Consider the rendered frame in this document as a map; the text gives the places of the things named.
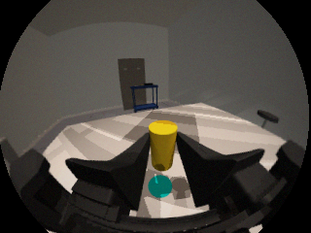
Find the cyan circle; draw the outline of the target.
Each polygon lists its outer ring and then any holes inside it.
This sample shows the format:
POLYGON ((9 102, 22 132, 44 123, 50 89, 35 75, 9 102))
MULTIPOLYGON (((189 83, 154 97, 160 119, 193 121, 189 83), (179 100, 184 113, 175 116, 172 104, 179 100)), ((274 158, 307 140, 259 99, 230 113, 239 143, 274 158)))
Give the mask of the cyan circle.
POLYGON ((156 175, 148 182, 148 190, 156 198, 167 197, 171 193, 171 180, 168 180, 167 176, 156 175))

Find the yellow cylinder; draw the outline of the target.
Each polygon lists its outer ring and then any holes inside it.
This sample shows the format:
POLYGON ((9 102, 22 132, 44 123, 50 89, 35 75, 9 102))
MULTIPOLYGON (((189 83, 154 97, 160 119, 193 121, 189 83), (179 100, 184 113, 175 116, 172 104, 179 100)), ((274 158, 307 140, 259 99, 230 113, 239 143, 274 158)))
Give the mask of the yellow cylinder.
POLYGON ((174 160, 178 125, 172 121, 160 120, 149 125, 153 167, 157 171, 170 170, 174 160))

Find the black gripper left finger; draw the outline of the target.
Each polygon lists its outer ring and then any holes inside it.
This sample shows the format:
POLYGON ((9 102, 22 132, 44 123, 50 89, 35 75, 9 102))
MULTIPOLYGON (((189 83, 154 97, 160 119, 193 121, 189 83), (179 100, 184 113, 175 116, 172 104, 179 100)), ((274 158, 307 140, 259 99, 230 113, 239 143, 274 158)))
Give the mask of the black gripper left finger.
POLYGON ((110 187, 123 198, 131 210, 139 211, 145 171, 151 152, 151 133, 144 133, 132 147, 109 160, 65 159, 75 178, 110 187))

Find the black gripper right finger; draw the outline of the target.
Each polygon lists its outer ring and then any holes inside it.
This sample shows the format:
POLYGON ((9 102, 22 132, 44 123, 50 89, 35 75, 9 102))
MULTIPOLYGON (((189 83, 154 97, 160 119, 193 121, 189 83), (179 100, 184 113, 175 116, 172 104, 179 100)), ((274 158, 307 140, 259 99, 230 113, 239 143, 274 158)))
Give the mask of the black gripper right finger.
POLYGON ((260 163, 265 154, 265 149, 260 148, 224 155, 197 143, 180 131, 176 135, 176 144, 195 207, 209 205, 207 201, 211 195, 217 193, 234 172, 260 163))

